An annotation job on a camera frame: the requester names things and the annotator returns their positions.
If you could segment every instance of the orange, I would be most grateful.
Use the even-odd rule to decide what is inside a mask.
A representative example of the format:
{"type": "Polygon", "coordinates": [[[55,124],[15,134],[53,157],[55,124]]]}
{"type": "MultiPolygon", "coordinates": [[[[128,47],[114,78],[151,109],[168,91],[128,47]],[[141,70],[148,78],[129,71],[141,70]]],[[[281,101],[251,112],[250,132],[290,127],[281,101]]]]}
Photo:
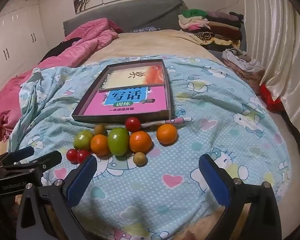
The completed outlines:
{"type": "Polygon", "coordinates": [[[98,134],[93,137],[90,146],[91,151],[97,156],[104,156],[110,152],[108,146],[108,137],[103,134],[98,134]]]}
{"type": "Polygon", "coordinates": [[[172,144],[178,137],[177,128],[169,123],[161,125],[157,129],[157,139],[162,144],[172,144]]]}
{"type": "Polygon", "coordinates": [[[146,153],[152,146],[152,139],[146,132],[138,131],[130,135],[129,144],[133,152],[146,153]]]}

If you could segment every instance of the gray headboard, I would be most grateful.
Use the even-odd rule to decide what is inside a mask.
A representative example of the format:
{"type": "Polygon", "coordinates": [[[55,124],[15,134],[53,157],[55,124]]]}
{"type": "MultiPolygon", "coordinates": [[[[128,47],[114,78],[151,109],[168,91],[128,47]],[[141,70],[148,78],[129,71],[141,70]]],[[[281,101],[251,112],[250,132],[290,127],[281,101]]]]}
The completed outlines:
{"type": "Polygon", "coordinates": [[[80,25],[99,18],[115,22],[123,32],[148,26],[180,30],[178,14],[181,13],[182,5],[183,0],[130,0],[96,8],[65,21],[65,36],[80,25]]]}

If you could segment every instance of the red bag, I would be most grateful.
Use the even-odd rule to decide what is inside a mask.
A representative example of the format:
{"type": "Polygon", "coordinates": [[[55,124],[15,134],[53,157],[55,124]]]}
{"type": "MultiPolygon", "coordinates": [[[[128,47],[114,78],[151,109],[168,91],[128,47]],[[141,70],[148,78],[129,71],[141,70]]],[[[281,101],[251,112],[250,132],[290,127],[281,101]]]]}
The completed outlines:
{"type": "Polygon", "coordinates": [[[261,99],[266,103],[267,109],[271,112],[280,112],[284,111],[283,104],[280,98],[277,98],[276,101],[272,100],[270,91],[266,88],[265,84],[260,86],[260,95],[261,99]]]}

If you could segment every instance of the green clothing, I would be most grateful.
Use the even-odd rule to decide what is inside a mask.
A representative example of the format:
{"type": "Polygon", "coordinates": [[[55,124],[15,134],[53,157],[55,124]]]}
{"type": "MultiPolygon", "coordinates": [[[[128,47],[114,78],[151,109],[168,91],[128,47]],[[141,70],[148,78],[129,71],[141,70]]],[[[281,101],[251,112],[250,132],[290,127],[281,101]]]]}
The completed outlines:
{"type": "Polygon", "coordinates": [[[192,16],[202,16],[202,17],[206,17],[208,14],[205,11],[199,10],[199,9],[190,9],[187,11],[183,11],[182,15],[185,18],[190,18],[192,16]]]}

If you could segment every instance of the blue gripper pad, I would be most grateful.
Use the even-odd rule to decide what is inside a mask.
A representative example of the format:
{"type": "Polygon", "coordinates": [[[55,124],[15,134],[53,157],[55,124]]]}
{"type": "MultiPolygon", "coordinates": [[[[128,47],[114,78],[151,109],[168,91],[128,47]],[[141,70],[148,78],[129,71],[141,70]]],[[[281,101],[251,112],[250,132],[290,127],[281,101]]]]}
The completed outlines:
{"type": "Polygon", "coordinates": [[[68,176],[66,176],[62,193],[68,200],[70,208],[79,204],[96,171],[97,159],[91,155],[78,168],[70,171],[68,176]]]}
{"type": "Polygon", "coordinates": [[[220,168],[214,163],[208,154],[204,154],[199,159],[199,170],[206,180],[214,197],[219,205],[226,208],[230,204],[230,191],[218,174],[220,168]]]}

